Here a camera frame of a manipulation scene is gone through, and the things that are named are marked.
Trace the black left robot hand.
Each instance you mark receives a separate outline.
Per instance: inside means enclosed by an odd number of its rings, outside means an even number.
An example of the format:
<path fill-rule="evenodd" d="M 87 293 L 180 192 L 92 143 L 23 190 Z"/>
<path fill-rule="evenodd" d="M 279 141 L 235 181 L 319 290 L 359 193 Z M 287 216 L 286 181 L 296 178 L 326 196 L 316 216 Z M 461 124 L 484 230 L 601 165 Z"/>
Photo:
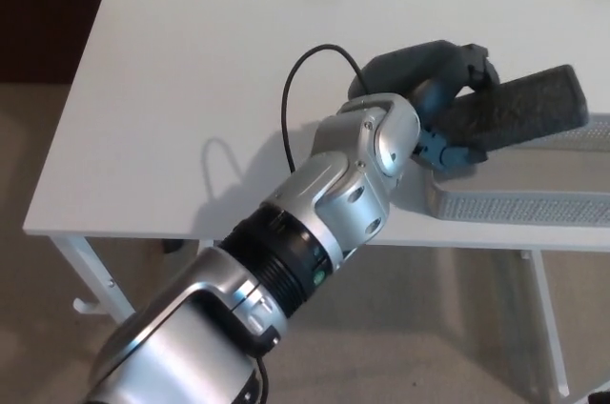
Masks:
<path fill-rule="evenodd" d="M 356 75 L 348 98 L 389 92 L 407 99 L 416 110 L 421 132 L 412 158 L 440 171 L 477 165 L 488 159 L 476 146 L 453 144 L 435 121 L 446 114 L 459 92 L 468 87 L 484 91 L 499 84 L 486 48 L 459 46 L 437 40 L 374 57 Z"/>

